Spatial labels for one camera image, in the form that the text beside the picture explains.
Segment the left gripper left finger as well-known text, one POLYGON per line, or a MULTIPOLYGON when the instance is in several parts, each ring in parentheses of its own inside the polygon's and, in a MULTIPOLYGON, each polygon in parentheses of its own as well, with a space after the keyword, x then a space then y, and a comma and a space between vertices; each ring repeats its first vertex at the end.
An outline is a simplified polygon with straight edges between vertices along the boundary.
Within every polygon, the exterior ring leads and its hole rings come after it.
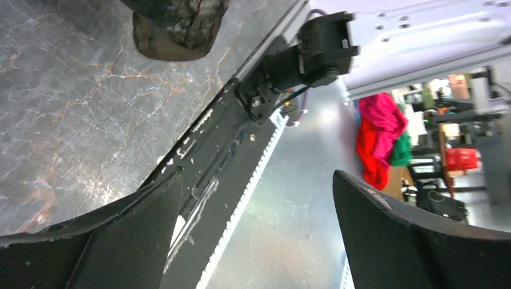
POLYGON ((158 288, 182 192, 173 173, 40 232, 1 237, 1 287, 158 288))

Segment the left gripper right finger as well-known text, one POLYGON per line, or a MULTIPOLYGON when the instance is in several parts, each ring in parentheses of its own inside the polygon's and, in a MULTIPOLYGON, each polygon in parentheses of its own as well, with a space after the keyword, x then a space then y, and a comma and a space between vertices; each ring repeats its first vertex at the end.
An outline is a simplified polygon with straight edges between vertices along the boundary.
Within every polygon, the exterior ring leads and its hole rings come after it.
POLYGON ((333 173, 356 288, 509 288, 510 234, 456 222, 333 173))

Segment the black plastic trash bag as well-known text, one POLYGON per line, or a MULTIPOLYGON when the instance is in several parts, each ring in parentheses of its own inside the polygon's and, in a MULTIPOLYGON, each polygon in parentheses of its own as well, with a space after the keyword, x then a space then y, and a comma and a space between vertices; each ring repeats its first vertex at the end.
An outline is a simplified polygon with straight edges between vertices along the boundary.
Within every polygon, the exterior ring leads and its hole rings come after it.
POLYGON ((229 2, 225 0, 124 0, 133 11, 133 40, 144 56, 193 61, 211 50, 229 2))

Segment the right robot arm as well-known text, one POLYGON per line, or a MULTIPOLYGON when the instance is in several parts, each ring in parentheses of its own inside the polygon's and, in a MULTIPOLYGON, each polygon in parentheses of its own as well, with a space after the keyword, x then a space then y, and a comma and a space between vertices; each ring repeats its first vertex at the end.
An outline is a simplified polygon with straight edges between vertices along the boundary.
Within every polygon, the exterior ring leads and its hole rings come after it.
POLYGON ((510 57, 509 1, 428 1, 387 11, 340 11, 301 25, 296 44, 262 57, 236 96, 258 122, 287 89, 343 81, 359 99, 510 57))

